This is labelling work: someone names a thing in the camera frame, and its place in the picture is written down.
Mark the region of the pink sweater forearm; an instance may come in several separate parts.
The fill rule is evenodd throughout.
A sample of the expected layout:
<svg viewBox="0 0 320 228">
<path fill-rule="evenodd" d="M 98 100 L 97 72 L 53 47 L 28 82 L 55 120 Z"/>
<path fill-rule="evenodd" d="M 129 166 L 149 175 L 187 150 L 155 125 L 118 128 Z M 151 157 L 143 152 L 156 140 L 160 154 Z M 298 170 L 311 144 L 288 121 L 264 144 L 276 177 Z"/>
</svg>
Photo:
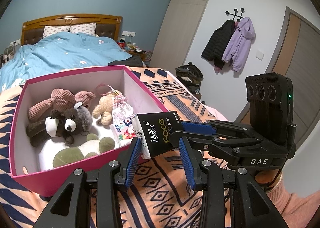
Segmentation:
<svg viewBox="0 0 320 228">
<path fill-rule="evenodd" d="M 307 227 L 319 208 L 319 191 L 299 197 L 286 190 L 283 177 L 267 192 L 288 227 Z"/>
</svg>

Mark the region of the person's hand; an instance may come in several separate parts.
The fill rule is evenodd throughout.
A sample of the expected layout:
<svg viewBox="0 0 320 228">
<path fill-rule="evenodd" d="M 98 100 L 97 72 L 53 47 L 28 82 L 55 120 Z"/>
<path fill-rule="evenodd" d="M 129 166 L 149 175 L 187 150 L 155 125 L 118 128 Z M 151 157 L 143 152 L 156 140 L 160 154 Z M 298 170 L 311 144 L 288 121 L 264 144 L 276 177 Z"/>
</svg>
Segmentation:
<svg viewBox="0 0 320 228">
<path fill-rule="evenodd" d="M 281 179 L 281 170 L 265 170 L 256 174 L 255 180 L 261 185 L 273 186 Z"/>
</svg>

